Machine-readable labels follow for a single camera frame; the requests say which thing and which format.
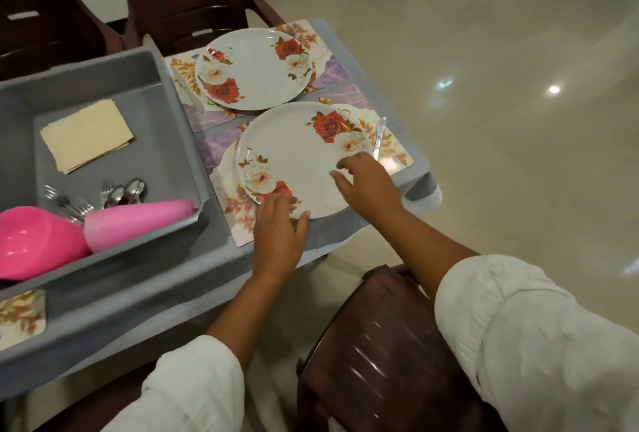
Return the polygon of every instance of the gray plastic bin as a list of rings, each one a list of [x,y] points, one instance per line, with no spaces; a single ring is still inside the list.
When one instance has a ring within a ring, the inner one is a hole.
[[[106,98],[115,101],[135,138],[68,175],[58,172],[40,129]],[[148,48],[1,82],[0,151],[0,211],[33,205],[61,214],[44,198],[44,185],[98,208],[103,181],[124,185],[133,178],[146,181],[145,202],[195,204],[193,216],[52,271],[60,275],[195,223],[209,198],[208,177],[173,81],[162,57]]]

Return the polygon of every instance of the dining table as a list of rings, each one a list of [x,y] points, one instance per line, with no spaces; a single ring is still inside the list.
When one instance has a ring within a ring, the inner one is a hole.
[[[323,20],[309,20],[349,78],[318,89],[314,98],[355,84],[414,161],[392,176],[407,205],[437,206],[441,193],[417,143],[369,77]],[[301,96],[309,100],[309,95]],[[249,122],[240,115],[196,133],[196,142]],[[237,245],[213,186],[196,224],[185,227],[81,271],[51,279],[47,274],[0,291],[7,299],[31,289],[46,295],[46,330],[0,351],[0,400],[25,393],[81,370],[184,323],[232,299],[250,277],[253,242]],[[311,220],[299,266],[344,245],[367,226],[350,207]]]

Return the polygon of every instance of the shiny floor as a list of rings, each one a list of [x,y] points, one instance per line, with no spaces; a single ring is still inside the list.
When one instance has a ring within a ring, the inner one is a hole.
[[[539,265],[639,331],[639,0],[267,1],[286,20],[324,18],[391,102],[443,192],[428,223]],[[290,429],[297,358],[366,270],[396,262],[366,229],[295,275],[249,373],[246,430]],[[27,429],[214,314],[39,388]]]

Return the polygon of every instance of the white shirt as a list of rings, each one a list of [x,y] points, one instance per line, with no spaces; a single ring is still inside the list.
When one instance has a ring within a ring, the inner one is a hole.
[[[509,431],[639,431],[639,337],[580,307],[540,268],[465,259],[444,276],[435,318]],[[240,363],[200,336],[163,355],[103,432],[236,432],[243,415]]]

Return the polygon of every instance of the pink plastic tumbler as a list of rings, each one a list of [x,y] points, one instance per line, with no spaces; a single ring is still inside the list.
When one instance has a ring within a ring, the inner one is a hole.
[[[0,279],[26,281],[89,254],[82,227],[66,218],[34,206],[0,213]]]
[[[193,213],[191,200],[115,206],[86,215],[84,237],[93,252],[101,252]]]

